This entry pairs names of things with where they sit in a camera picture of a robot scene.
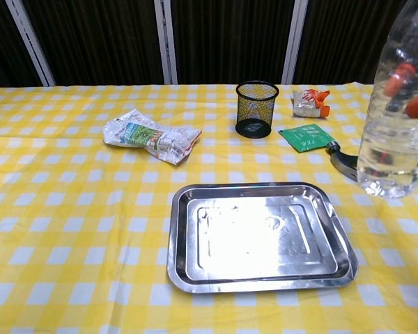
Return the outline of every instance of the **green packet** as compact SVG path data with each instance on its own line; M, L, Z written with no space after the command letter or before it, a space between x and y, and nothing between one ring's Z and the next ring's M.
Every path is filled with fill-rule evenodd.
M323 131L316 124L295 127L294 129L280 130L279 133L293 146L298 152L314 150L327 146L334 138Z

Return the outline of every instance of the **yellow checkered tablecloth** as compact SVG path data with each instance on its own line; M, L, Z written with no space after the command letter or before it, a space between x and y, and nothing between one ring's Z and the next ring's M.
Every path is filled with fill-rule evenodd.
M273 131L235 130L235 86L0 88L0 333L418 333L418 190L371 198L324 150L278 129L320 125L357 154L371 86L330 89L327 120L293 118L280 86ZM137 107L202 129L178 167L102 142ZM298 181L330 197L359 258L340 289L191 295L166 274L173 194L186 184Z

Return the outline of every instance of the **crumpled plastic wrapper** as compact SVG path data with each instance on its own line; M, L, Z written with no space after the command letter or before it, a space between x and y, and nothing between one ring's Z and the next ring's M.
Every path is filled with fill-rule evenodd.
M293 91L294 107L293 115L302 117L327 117L330 114L330 107L325 106L323 100L330 94L330 91L318 92L314 89Z
M102 132L106 144L143 148L162 161L178 165L192 151L201 130L163 127L133 109L107 122Z

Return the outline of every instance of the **plastic water bottle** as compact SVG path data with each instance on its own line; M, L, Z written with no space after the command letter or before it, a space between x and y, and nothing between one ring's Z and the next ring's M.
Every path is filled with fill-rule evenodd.
M368 194L398 198L418 186L418 0L408 0L384 46L357 162Z

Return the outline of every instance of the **black mesh pen holder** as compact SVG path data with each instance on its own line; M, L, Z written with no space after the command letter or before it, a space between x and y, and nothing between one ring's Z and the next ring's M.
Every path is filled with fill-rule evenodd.
M238 94L235 130L247 138L263 138L271 133L274 103L279 89L265 81L246 81L236 88Z

